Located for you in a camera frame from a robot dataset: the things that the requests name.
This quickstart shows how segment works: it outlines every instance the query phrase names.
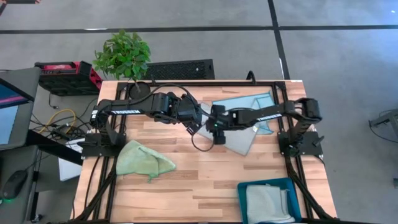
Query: computer monitor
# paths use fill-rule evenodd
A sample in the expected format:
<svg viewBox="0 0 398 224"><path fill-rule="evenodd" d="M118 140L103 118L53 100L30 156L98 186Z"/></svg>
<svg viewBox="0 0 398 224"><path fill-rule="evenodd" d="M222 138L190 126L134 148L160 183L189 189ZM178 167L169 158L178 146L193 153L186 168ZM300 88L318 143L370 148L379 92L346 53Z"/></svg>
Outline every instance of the computer monitor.
<svg viewBox="0 0 398 224"><path fill-rule="evenodd" d="M0 151L25 144L40 74L40 68L0 72Z"/></svg>

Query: computer mouse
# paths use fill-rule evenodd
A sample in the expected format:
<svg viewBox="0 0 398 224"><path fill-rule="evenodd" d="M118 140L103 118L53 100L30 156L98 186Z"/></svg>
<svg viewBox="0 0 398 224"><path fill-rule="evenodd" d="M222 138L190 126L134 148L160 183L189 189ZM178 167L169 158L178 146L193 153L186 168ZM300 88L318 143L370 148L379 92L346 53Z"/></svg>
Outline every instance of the computer mouse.
<svg viewBox="0 0 398 224"><path fill-rule="evenodd" d="M4 199L11 200L18 196L27 178L26 170L18 170L13 173L2 188L1 195Z"/></svg>

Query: white paper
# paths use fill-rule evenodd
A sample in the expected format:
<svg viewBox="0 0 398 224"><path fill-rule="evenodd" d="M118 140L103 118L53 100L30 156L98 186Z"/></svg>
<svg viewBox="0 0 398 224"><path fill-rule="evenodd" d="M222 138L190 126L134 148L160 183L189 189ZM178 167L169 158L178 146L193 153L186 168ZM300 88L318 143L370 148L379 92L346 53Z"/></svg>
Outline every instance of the white paper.
<svg viewBox="0 0 398 224"><path fill-rule="evenodd" d="M76 139L76 140L72 140L72 141L68 141L65 145L66 147L69 147L73 150L75 150L76 152L80 152L81 150L83 150L82 147L80 147L77 143L78 142L82 142L85 139ZM61 159L58 158L58 163L59 163L59 167L60 167L60 180L61 181L66 181L69 180L71 178L77 177L80 175L81 172L81 166L74 164L72 162L66 161L65 159Z"/></svg>

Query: green plant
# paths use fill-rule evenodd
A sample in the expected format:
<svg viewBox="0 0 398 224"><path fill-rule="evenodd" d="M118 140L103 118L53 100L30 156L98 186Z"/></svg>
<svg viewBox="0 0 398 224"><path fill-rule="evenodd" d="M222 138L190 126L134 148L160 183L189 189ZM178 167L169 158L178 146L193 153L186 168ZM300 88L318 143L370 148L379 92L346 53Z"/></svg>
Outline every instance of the green plant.
<svg viewBox="0 0 398 224"><path fill-rule="evenodd" d="M95 51L95 70L102 70L105 75L112 74L118 80L122 76L137 82L146 75L146 62L150 62L147 43L138 34L128 34L124 30L112 35L105 41L103 52Z"/></svg>

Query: yellow cable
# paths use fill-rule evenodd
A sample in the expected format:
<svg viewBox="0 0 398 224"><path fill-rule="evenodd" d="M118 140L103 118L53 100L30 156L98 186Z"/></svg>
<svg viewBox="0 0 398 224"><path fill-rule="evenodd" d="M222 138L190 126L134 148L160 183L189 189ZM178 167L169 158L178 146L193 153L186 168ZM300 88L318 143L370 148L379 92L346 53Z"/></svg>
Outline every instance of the yellow cable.
<svg viewBox="0 0 398 224"><path fill-rule="evenodd" d="M72 126L75 124L75 121L76 121L76 114L75 114L75 112L74 112L73 110L71 110L71 109L64 109L64 110L60 110L60 111L56 112L56 113L49 119L49 121L47 122L47 124L45 124L45 127L43 127L43 128L39 131L39 134L41 134L41 133L48 127L48 125L51 124L52 120L53 120L58 114L60 114L60 113L62 113L62 112L67 112L67 111L69 111L69 112L71 112L71 113L73 114L72 125L70 125L70 127L69 127L69 128L67 129L67 131L66 131L66 133L68 133L68 132L70 131L70 129L72 128Z"/></svg>

